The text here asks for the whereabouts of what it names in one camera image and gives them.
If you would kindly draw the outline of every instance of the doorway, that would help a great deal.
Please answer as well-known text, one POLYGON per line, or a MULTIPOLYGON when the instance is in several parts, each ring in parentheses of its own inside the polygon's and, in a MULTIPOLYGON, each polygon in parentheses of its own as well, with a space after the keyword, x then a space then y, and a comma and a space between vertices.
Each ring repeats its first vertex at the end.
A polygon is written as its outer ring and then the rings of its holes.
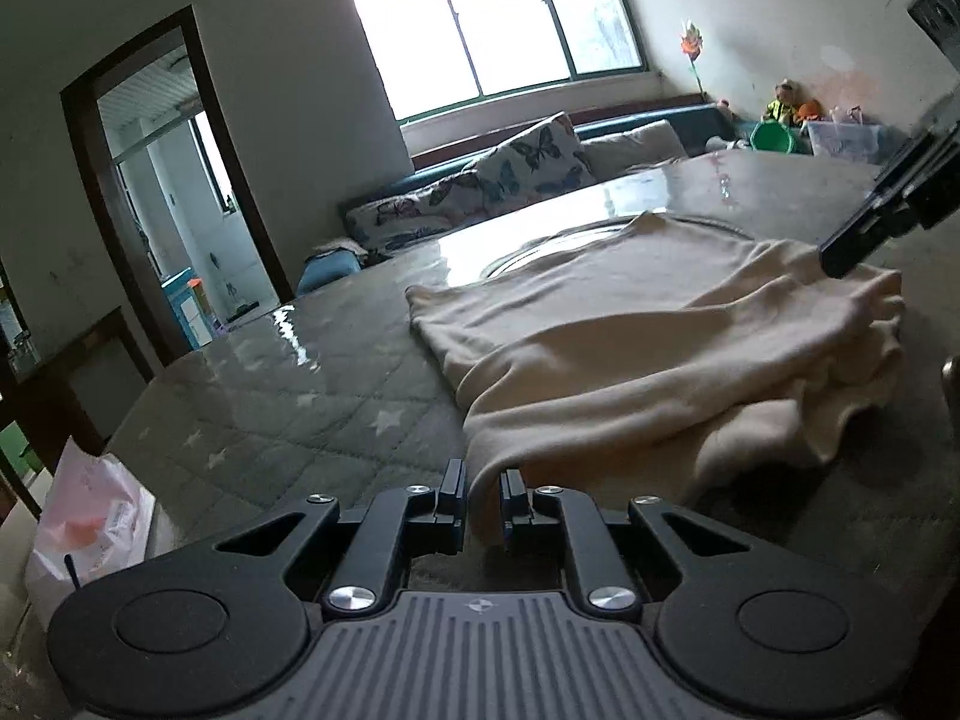
POLYGON ((120 47, 61 99, 104 243, 163 365, 293 298, 192 9, 120 47))

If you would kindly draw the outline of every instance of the sofa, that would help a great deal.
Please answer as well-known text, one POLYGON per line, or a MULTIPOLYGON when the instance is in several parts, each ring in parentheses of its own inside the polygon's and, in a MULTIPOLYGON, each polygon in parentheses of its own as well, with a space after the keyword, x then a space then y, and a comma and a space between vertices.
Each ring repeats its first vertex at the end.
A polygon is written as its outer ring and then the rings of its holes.
MULTIPOLYGON (((573 127, 566 114, 538 122, 499 146, 422 170, 340 203, 344 229, 371 262, 544 199, 656 164, 703 154, 710 138, 736 129, 712 104, 631 114, 573 127)), ((296 294, 358 271, 354 254, 307 260, 296 294)))

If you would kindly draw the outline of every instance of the white plastic bag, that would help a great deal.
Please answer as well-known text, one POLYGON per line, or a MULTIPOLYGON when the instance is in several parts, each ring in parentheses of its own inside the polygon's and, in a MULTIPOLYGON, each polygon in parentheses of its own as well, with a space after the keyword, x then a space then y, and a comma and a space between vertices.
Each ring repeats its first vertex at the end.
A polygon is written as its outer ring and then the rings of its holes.
POLYGON ((142 562, 154 503, 113 455, 96 458, 66 442, 24 573, 43 630, 74 591, 64 557, 73 557, 81 586, 142 562))

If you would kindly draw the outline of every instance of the green bowl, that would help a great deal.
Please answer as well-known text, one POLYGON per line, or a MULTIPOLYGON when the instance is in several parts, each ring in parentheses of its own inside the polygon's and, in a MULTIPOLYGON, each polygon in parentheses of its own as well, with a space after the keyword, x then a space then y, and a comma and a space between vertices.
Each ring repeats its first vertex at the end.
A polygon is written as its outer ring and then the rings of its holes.
POLYGON ((750 136, 750 145, 757 151, 792 154, 797 149, 797 139, 780 122, 760 122, 750 136))

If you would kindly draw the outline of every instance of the crosshair logo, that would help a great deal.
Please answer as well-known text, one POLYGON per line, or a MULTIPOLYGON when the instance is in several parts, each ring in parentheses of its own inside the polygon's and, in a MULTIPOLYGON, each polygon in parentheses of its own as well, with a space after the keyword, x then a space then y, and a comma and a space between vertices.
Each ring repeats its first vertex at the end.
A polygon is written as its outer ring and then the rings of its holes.
POLYGON ((496 604, 493 601, 488 601, 486 598, 474 598, 467 604, 467 608, 471 608, 477 614, 483 614, 485 611, 490 611, 496 604))

